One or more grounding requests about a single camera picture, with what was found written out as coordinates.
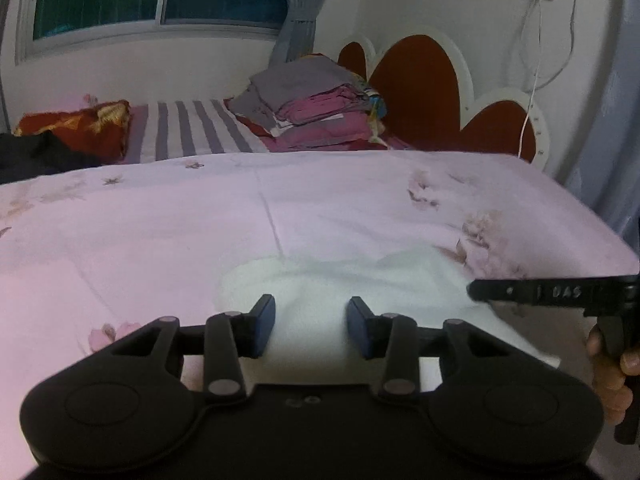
black cloth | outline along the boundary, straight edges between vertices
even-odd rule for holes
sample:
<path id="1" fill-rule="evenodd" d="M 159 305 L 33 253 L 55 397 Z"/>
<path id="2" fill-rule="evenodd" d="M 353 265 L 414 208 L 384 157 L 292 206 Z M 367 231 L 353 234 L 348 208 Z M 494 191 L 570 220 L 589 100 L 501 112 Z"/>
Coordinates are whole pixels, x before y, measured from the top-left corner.
<path id="1" fill-rule="evenodd" d="M 25 137 L 0 134 L 0 184 L 97 166 L 98 158 L 73 152 L 50 131 Z"/>

bed sheet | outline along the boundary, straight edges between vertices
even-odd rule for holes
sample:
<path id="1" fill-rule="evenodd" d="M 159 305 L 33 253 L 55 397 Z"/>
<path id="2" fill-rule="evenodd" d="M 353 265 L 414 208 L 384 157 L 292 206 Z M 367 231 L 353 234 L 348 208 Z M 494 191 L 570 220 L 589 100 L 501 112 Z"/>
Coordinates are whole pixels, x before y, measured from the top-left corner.
<path id="1" fill-rule="evenodd" d="M 422 244 L 476 276 L 638 272 L 593 213 L 506 155 L 235 153 L 0 187 L 0 374 L 11 378 L 0 394 L 0 477 L 33 464 L 17 425 L 22 398 L 84 357 L 91 328 L 165 314 L 202 323 L 226 310 L 220 278 L 258 258 L 379 260 Z M 579 316 L 503 314 L 588 374 Z"/>

gray curtain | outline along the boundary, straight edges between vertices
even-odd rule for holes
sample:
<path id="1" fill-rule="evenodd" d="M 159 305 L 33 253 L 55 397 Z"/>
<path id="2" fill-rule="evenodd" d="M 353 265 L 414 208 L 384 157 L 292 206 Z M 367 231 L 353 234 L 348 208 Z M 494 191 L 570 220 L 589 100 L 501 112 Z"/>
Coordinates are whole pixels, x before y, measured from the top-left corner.
<path id="1" fill-rule="evenodd" d="M 625 0 L 600 111 L 565 186 L 638 252 L 640 0 Z"/>
<path id="2" fill-rule="evenodd" d="M 316 39 L 316 19 L 324 0 L 287 0 L 289 13 L 271 54 L 270 66 L 311 54 Z"/>
<path id="3" fill-rule="evenodd" d="M 4 40 L 4 23 L 6 21 L 6 13 L 9 7 L 9 0 L 0 0 L 0 45 Z M 0 133 L 8 133 L 11 130 L 9 125 L 9 115 L 6 111 L 6 104 L 4 102 L 4 91 L 2 89 L 2 79 L 0 78 L 0 104 L 2 109 L 0 110 Z"/>

gray stripe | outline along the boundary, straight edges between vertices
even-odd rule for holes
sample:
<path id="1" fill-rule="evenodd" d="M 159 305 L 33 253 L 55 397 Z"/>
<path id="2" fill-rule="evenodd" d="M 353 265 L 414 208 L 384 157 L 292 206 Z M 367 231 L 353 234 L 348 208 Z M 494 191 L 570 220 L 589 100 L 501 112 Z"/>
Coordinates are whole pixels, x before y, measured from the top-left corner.
<path id="1" fill-rule="evenodd" d="M 238 146 L 238 150 L 240 150 L 242 153 L 253 153 L 254 150 L 251 149 L 251 147 L 249 146 L 249 143 L 246 142 L 246 139 L 242 136 L 242 134 L 240 133 L 240 130 L 238 130 L 238 125 L 226 113 L 225 109 L 220 104 L 220 102 L 216 101 L 215 99 L 212 99 L 211 104 L 213 104 L 213 107 L 218 112 L 218 115 L 224 121 L 226 125 L 226 129 L 229 130 L 229 133 L 231 134 L 231 138 L 236 143 L 236 146 Z"/>
<path id="2" fill-rule="evenodd" d="M 149 120 L 149 105 L 137 106 L 133 110 L 130 122 L 129 145 L 125 164 L 139 164 L 142 154 L 142 142 L 145 140 L 146 122 Z"/>
<path id="3" fill-rule="evenodd" d="M 207 142 L 209 143 L 211 153 L 225 153 L 225 150 L 222 149 L 222 144 L 220 144 L 216 127 L 213 125 L 213 121 L 204 109 L 202 102 L 194 101 L 193 106 L 196 108 L 196 113 L 202 121 L 202 127 L 204 129 L 204 134 L 207 136 Z"/>
<path id="4" fill-rule="evenodd" d="M 169 158 L 169 110 L 166 103 L 158 103 L 158 136 L 156 137 L 156 160 Z"/>
<path id="5" fill-rule="evenodd" d="M 189 124 L 189 114 L 187 108 L 182 101 L 176 101 L 178 107 L 178 120 L 180 121 L 180 139 L 182 140 L 183 156 L 193 156 L 196 154 L 196 147 L 193 145 L 193 136 L 191 135 L 191 125 Z"/>

cable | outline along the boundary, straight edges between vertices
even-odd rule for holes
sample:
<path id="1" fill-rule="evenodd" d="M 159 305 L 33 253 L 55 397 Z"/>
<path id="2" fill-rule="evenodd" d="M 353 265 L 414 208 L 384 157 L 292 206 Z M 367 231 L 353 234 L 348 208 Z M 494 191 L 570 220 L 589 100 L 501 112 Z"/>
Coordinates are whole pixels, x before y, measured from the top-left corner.
<path id="1" fill-rule="evenodd" d="M 525 44 L 524 34 L 527 31 L 527 23 L 529 22 L 530 15 L 533 12 L 533 10 L 536 8 L 536 5 L 540 6 L 540 9 L 542 10 L 542 0 L 532 0 L 532 2 L 529 5 L 529 9 L 527 9 L 527 12 L 525 14 L 525 19 L 524 19 L 524 24 L 522 26 L 522 30 L 520 31 L 520 59 L 522 60 L 524 65 L 529 69 L 530 72 L 533 72 L 533 68 L 527 62 L 526 56 L 524 55 L 524 52 L 523 52 L 524 44 Z M 558 79 L 558 76 L 562 72 L 564 72 L 565 68 L 567 68 L 569 66 L 569 63 L 571 62 L 571 60 L 572 60 L 572 58 L 574 56 L 574 50 L 575 50 L 575 15 L 576 15 L 577 9 L 578 9 L 578 0 L 574 0 L 574 4 L 573 4 L 573 7 L 572 7 L 572 12 L 571 12 L 571 19 L 570 19 L 570 22 L 569 22 L 569 34 L 570 34 L 570 37 L 571 37 L 571 48 L 569 49 L 569 54 L 568 54 L 566 60 L 564 61 L 564 63 L 562 64 L 562 66 L 551 76 L 551 78 L 549 78 L 548 80 L 546 80 L 545 82 L 541 83 L 538 86 L 538 88 L 537 88 L 538 90 L 542 90 L 543 88 L 546 88 L 553 81 Z"/>
<path id="2" fill-rule="evenodd" d="M 536 78 L 533 81 L 533 89 L 531 90 L 531 97 L 529 99 L 529 106 L 527 106 L 527 115 L 524 118 L 522 125 L 522 131 L 520 132 L 520 144 L 518 147 L 518 158 L 522 158 L 522 145 L 524 143 L 524 132 L 527 129 L 527 123 L 531 115 L 531 109 L 533 108 L 533 97 L 536 94 L 536 87 L 538 86 L 538 77 L 540 76 L 540 66 L 542 65 L 542 0 L 538 0 L 540 6 L 540 22 L 538 23 L 538 66 L 536 67 Z"/>

